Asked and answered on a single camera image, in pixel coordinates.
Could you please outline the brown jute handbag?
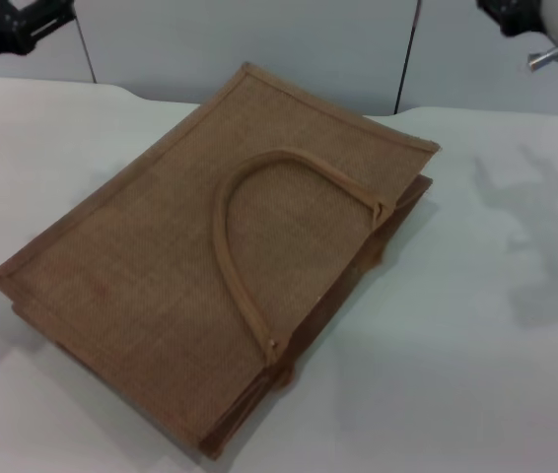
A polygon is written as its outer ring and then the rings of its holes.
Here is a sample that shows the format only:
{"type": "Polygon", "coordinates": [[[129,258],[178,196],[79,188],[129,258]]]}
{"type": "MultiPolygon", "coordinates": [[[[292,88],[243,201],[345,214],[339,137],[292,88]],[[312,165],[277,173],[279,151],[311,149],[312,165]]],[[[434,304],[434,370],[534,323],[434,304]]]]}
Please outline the brown jute handbag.
{"type": "Polygon", "coordinates": [[[247,63],[1,264],[0,292],[214,459],[380,264],[438,149],[247,63]]]}

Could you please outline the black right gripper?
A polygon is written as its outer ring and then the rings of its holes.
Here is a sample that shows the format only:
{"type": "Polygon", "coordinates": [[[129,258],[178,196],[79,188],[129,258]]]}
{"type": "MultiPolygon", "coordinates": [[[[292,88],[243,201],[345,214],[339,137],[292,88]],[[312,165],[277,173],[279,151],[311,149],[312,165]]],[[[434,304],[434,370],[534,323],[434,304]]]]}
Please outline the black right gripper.
{"type": "Polygon", "coordinates": [[[541,0],[476,0],[476,6],[498,25],[503,36],[546,33],[541,0]]]}

